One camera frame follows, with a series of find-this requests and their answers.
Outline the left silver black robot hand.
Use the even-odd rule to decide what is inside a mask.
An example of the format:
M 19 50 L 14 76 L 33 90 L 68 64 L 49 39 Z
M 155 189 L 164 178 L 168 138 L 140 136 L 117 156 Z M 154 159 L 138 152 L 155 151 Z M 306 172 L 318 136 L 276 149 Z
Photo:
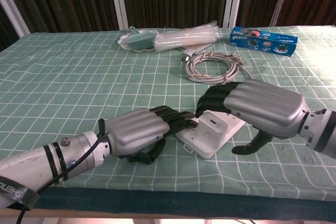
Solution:
M 99 133 L 109 141 L 110 154 L 128 162 L 152 164 L 162 152 L 166 137 L 197 127 L 194 113 L 162 105 L 140 108 L 98 121 Z

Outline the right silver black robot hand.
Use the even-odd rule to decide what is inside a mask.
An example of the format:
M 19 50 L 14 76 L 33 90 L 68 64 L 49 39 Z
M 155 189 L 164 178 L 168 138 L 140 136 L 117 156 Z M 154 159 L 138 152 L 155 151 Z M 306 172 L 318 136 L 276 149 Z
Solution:
M 271 142 L 299 133 L 309 108 L 304 97 L 290 90 L 257 79 L 211 86 L 199 98 L 195 116 L 206 110 L 231 114 L 258 129 L 247 144 L 235 146 L 232 153 L 250 155 Z

